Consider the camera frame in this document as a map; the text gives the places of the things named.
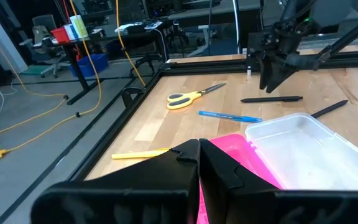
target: wooden table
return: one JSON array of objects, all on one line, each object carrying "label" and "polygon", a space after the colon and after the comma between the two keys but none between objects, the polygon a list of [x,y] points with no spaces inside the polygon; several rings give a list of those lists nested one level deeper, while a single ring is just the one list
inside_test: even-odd
[{"label": "wooden table", "polygon": [[[356,51],[350,46],[346,51]],[[306,50],[313,54],[318,50]],[[239,59],[241,55],[179,59],[177,62]],[[227,85],[197,99],[179,110],[167,109],[167,96],[187,93],[226,82]],[[241,103],[243,98],[300,95],[298,102]],[[111,154],[149,151],[173,147],[189,139],[213,139],[231,133],[244,134],[250,123],[240,123],[198,115],[199,110],[215,111],[263,120],[292,113],[314,113],[341,100],[348,104],[319,118],[328,128],[358,147],[358,68],[301,71],[294,74],[273,93],[259,89],[259,75],[245,74],[192,75],[163,77],[141,104],[131,120],[89,173],[88,179],[106,175],[140,162],[142,159],[112,160]]]}]

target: yellow cable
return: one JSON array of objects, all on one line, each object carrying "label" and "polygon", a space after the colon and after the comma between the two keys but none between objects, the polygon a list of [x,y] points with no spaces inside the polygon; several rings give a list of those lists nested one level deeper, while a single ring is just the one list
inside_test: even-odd
[{"label": "yellow cable", "polygon": [[34,117],[30,118],[30,119],[27,119],[27,120],[25,120],[25,121],[22,121],[22,122],[20,122],[20,123],[18,123],[18,124],[15,124],[15,125],[13,125],[13,126],[11,126],[11,127],[6,128],[6,129],[3,129],[3,130],[0,131],[0,134],[3,133],[3,132],[5,132],[5,131],[7,131],[7,130],[10,130],[10,129],[14,128],[14,127],[17,127],[17,126],[19,126],[19,125],[22,125],[22,124],[24,124],[24,123],[27,123],[27,122],[29,122],[29,121],[32,121],[32,120],[35,119],[35,118],[39,118],[39,117],[41,117],[41,116],[43,116],[43,115],[46,115],[46,114],[48,114],[48,113],[51,113],[51,112],[55,111],[55,110],[56,110],[57,108],[59,108],[59,107],[63,104],[63,102],[67,99],[67,96],[66,96],[65,94],[62,94],[62,93],[46,95],[46,94],[34,93],[34,92],[31,92],[31,91],[27,90],[26,87],[25,87],[24,84],[23,84],[23,81],[20,79],[20,76],[17,74],[15,68],[12,66],[11,62],[10,62],[9,59],[6,57],[5,53],[2,51],[1,47],[0,47],[0,53],[4,56],[6,62],[9,64],[11,70],[12,70],[13,73],[16,75],[16,78],[20,81],[20,83],[21,83],[21,85],[22,85],[22,88],[23,88],[26,92],[28,92],[28,93],[30,93],[30,94],[33,94],[33,95],[37,95],[37,96],[63,96],[63,97],[64,97],[64,100],[63,100],[61,103],[59,103],[58,106],[56,106],[54,109],[49,110],[49,111],[47,111],[47,112],[44,112],[44,113],[42,113],[42,114],[40,114],[40,115],[34,116]]},{"label": "yellow cable", "polygon": [[[70,4],[71,4],[71,8],[73,9],[73,12],[74,12],[74,15],[75,17],[77,18],[77,11],[75,10],[75,7],[74,7],[74,3],[73,3],[73,0],[70,0]],[[83,33],[82,33],[82,28],[78,29],[80,31],[80,35],[83,37]],[[100,80],[99,80],[99,74],[98,72],[96,71],[96,68],[93,64],[93,60],[91,58],[91,55],[88,51],[88,48],[86,46],[86,43],[85,43],[85,40],[84,38],[82,38],[82,44],[84,45],[84,48],[85,48],[85,51],[86,51],[86,54],[87,56],[89,57],[89,61],[91,62],[91,65],[92,65],[92,68],[93,68],[93,71],[96,75],[96,80],[98,81],[98,87],[99,87],[99,100],[98,100],[98,103],[96,104],[96,106],[94,106],[92,109],[90,110],[87,110],[87,111],[84,111],[84,112],[81,112],[80,115],[84,115],[84,114],[87,114],[87,113],[90,113],[92,111],[94,111],[100,104],[100,101],[102,100],[102,88],[100,87]]]},{"label": "yellow cable", "polygon": [[125,49],[124,43],[121,39],[121,33],[119,32],[119,8],[118,8],[118,0],[116,0],[116,14],[117,14],[117,30],[118,30],[118,39],[121,43],[121,47],[123,49],[123,51],[125,52],[125,55],[127,56],[129,63],[131,63],[132,67],[134,68],[136,75],[139,77],[140,82],[142,82],[143,86],[146,86],[145,82],[143,81],[143,78],[141,77],[141,75],[139,74],[139,72],[137,71],[136,66],[134,65],[134,63],[131,60],[131,57],[129,56],[127,50]]},{"label": "yellow cable", "polygon": [[27,120],[25,120],[25,121],[22,121],[22,122],[20,122],[20,123],[17,123],[17,124],[15,124],[15,125],[12,125],[12,126],[10,126],[10,127],[8,127],[8,128],[5,128],[5,129],[3,129],[3,130],[0,130],[0,134],[3,133],[3,132],[5,132],[5,131],[8,131],[8,130],[10,130],[10,129],[12,129],[12,128],[15,128],[15,127],[17,127],[17,126],[19,126],[19,125],[21,125],[21,124],[27,123],[27,122],[29,122],[29,121],[32,121],[33,119],[36,119],[36,118],[39,118],[39,117],[41,117],[41,116],[43,116],[43,115],[45,115],[45,114],[48,114],[48,113],[50,113],[50,112],[56,110],[57,108],[59,108],[59,106],[62,105],[64,102],[65,102],[65,100],[62,100],[62,101],[59,103],[59,105],[57,105],[56,107],[54,107],[54,109],[48,110],[48,111],[46,111],[46,112],[44,112],[44,113],[42,113],[42,114],[40,114],[40,115],[34,116],[34,117],[30,118],[30,119],[27,119]]},{"label": "yellow cable", "polygon": [[22,84],[23,89],[33,95],[37,95],[37,96],[65,96],[66,94],[63,93],[56,93],[56,94],[41,94],[41,93],[34,93],[31,92],[29,90],[27,90],[22,82],[22,80],[20,79],[19,75],[17,74],[16,70],[14,69],[14,67],[12,66],[11,62],[9,61],[9,59],[7,58],[7,56],[5,55],[4,51],[0,48],[0,52],[1,54],[4,56],[4,58],[6,59],[6,62],[9,64],[10,68],[12,69],[12,72],[15,74],[16,78],[20,81],[20,83]]},{"label": "yellow cable", "polygon": [[52,129],[56,128],[57,126],[63,124],[63,123],[66,122],[66,121],[69,121],[69,120],[71,120],[71,119],[73,119],[73,118],[75,118],[75,117],[76,117],[76,116],[73,115],[73,116],[71,116],[71,117],[68,117],[68,118],[66,118],[66,119],[64,119],[64,120],[62,120],[62,121],[60,121],[59,123],[57,123],[57,124],[53,125],[51,128],[49,128],[48,130],[44,131],[43,133],[39,134],[38,136],[36,136],[36,137],[34,137],[34,138],[32,138],[32,139],[26,141],[25,143],[23,143],[23,144],[21,144],[21,145],[18,145],[18,146],[16,146],[16,147],[13,147],[12,149],[7,149],[6,152],[12,152],[13,150],[16,150],[16,149],[18,149],[18,148],[20,148],[20,147],[22,147],[22,146],[25,146],[26,144],[28,144],[28,143],[30,143],[30,142],[36,140],[37,138],[43,136],[44,134],[47,134],[49,131],[51,131]]},{"label": "yellow cable", "polygon": [[[76,10],[75,10],[74,4],[73,4],[73,0],[70,0],[70,4],[71,4],[71,7],[72,7],[72,9],[73,9],[74,15],[77,16],[77,13],[76,13]],[[79,29],[79,31],[80,31],[80,35],[83,37],[82,29]],[[90,110],[87,110],[87,111],[78,113],[79,115],[85,115],[85,114],[87,114],[87,113],[90,113],[90,112],[94,111],[94,110],[100,105],[101,98],[102,98],[102,89],[101,89],[101,86],[100,86],[99,74],[98,74],[98,72],[96,71],[96,68],[95,68],[95,66],[94,66],[94,63],[93,63],[93,60],[92,60],[91,55],[90,55],[90,53],[89,53],[89,50],[88,50],[88,48],[87,48],[87,46],[86,46],[86,43],[85,43],[84,38],[82,38],[82,43],[83,43],[83,45],[84,45],[86,54],[87,54],[87,56],[89,57],[89,62],[91,63],[92,68],[93,68],[93,71],[94,71],[94,73],[95,73],[95,75],[96,75],[96,80],[97,80],[97,82],[98,82],[98,87],[99,87],[99,100],[98,100],[98,103],[96,104],[96,106],[94,106],[94,107],[93,107],[92,109],[90,109]],[[39,134],[38,136],[36,136],[36,137],[34,137],[34,138],[32,138],[32,139],[26,141],[25,143],[22,143],[22,144],[18,145],[18,146],[16,146],[16,147],[13,147],[13,148],[11,148],[11,149],[0,149],[0,158],[2,158],[3,155],[6,154],[6,153],[8,153],[8,152],[12,152],[12,151],[14,151],[14,150],[16,150],[16,149],[18,149],[18,148],[20,148],[20,147],[25,146],[26,144],[28,144],[28,143],[30,143],[30,142],[32,142],[32,141],[35,141],[35,140],[38,139],[39,137],[41,137],[41,136],[43,136],[44,134],[47,134],[49,131],[55,129],[57,126],[63,124],[63,123],[66,122],[66,121],[69,121],[69,120],[71,120],[71,119],[73,119],[73,118],[76,118],[76,117],[77,117],[77,115],[73,115],[73,116],[70,116],[70,117],[68,117],[68,118],[66,118],[66,119],[63,119],[63,120],[61,120],[59,123],[53,125],[53,126],[52,126],[51,128],[49,128],[48,130],[46,130],[46,131],[44,131],[43,133]]]}]

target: black pen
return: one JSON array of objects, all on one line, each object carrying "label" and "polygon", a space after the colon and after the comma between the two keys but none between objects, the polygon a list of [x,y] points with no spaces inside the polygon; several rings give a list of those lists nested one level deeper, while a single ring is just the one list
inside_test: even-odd
[{"label": "black pen", "polygon": [[342,100],[340,102],[337,102],[334,105],[328,106],[327,108],[322,109],[321,111],[315,112],[311,116],[314,118],[318,118],[326,113],[329,113],[337,108],[340,108],[341,106],[345,105],[347,103],[347,100]]},{"label": "black pen", "polygon": [[260,103],[260,102],[274,102],[274,101],[296,102],[302,99],[303,96],[280,96],[280,97],[246,98],[246,99],[242,99],[241,102],[243,103]]}]

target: blue bin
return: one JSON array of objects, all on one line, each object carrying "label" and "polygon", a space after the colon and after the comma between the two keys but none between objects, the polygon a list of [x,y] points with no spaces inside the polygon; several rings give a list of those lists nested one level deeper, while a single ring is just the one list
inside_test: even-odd
[{"label": "blue bin", "polygon": [[[94,66],[96,68],[96,71],[98,73],[104,71],[109,66],[106,54],[91,54],[91,58],[92,58]],[[84,75],[84,77],[94,76],[92,64],[91,64],[88,56],[85,58],[81,58],[79,61],[77,61],[77,63],[78,63],[78,66],[80,67],[81,72]],[[70,71],[74,77],[77,77],[77,75],[74,72],[74,69],[71,65],[70,65]]]}]

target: gray floor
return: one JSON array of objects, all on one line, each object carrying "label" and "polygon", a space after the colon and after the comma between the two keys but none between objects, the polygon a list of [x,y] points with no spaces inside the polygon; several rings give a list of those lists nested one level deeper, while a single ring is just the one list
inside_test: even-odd
[{"label": "gray floor", "polygon": [[[127,62],[110,64],[109,68],[100,74],[101,77],[128,76],[130,65]],[[142,75],[151,75],[148,66],[139,69]],[[25,82],[49,82],[73,80],[68,70],[61,71],[58,79],[37,76],[22,76]],[[131,79],[105,80],[102,82],[102,103],[94,112],[80,118],[68,121],[38,140],[13,151],[0,160],[0,215],[20,196],[23,191],[51,164],[52,161],[77,137],[89,122]],[[133,85],[140,85],[137,80]],[[26,93],[21,86],[17,93],[5,96],[5,105],[0,117],[0,130],[31,118],[59,104],[61,98],[40,97]],[[65,93],[74,96],[81,91],[78,82],[51,83],[41,85],[27,85],[27,88],[39,93]],[[2,92],[11,92],[11,87],[4,86]],[[92,108],[98,100],[98,89],[95,88],[74,105],[64,104],[58,110],[27,124],[16,127],[0,135],[0,148],[10,149],[30,138],[42,133],[60,120],[67,118],[77,111]],[[30,207],[35,198],[48,186],[65,180],[95,145],[98,139],[110,127],[124,110],[121,99],[117,100],[111,109],[94,125],[86,136],[62,159],[47,178],[29,195],[5,223],[28,223]]]}]

